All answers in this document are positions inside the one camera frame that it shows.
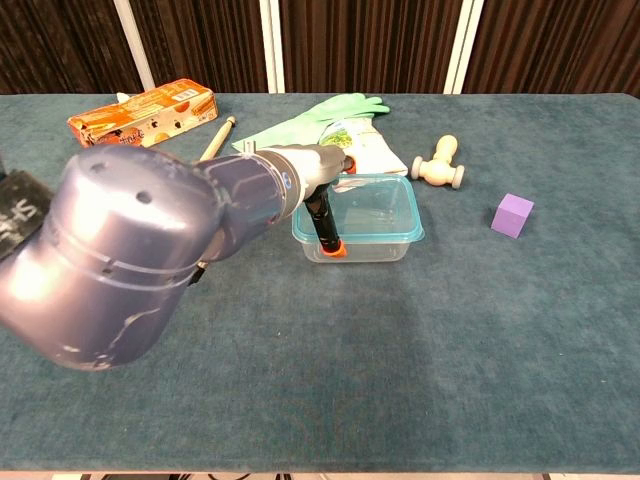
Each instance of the teal tablecloth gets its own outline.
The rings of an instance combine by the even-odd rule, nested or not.
[[[238,139],[325,97],[219,95],[218,120],[159,148],[194,159],[228,114]],[[112,100],[1,97],[5,162],[55,186],[80,149],[65,120]],[[115,371],[0,329],[0,469],[640,471],[640,102],[384,100],[408,164],[460,142],[461,190],[414,183],[425,240],[315,265],[285,222]],[[507,192],[536,203],[518,240],[489,229]]]

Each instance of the orange cardboard box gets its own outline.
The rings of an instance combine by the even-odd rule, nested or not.
[[[124,103],[75,115],[67,124],[84,147],[100,143],[149,147],[217,116],[213,92],[183,78]]]

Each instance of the plastic container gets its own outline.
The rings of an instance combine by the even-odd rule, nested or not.
[[[293,236],[312,262],[393,262],[424,238],[413,188],[405,177],[342,175],[339,184],[329,188],[329,202],[347,255],[322,253],[311,217],[301,205],[293,214]]]

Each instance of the orange gripper tip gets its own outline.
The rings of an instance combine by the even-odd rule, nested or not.
[[[322,249],[322,253],[324,253],[327,257],[335,257],[342,258],[347,256],[347,247],[345,246],[342,239],[340,239],[340,247],[335,252],[327,252],[324,248]]]
[[[352,173],[356,173],[356,159],[353,157],[349,157],[351,158],[351,166],[344,171],[344,173],[348,173],[348,174],[352,174]]]

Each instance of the green rubber glove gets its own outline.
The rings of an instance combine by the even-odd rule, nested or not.
[[[367,98],[362,93],[336,95],[291,120],[233,143],[233,148],[242,151],[247,140],[256,142],[256,149],[271,145],[315,144],[324,130],[338,120],[373,117],[376,113],[389,111],[389,107],[382,104],[380,97]]]

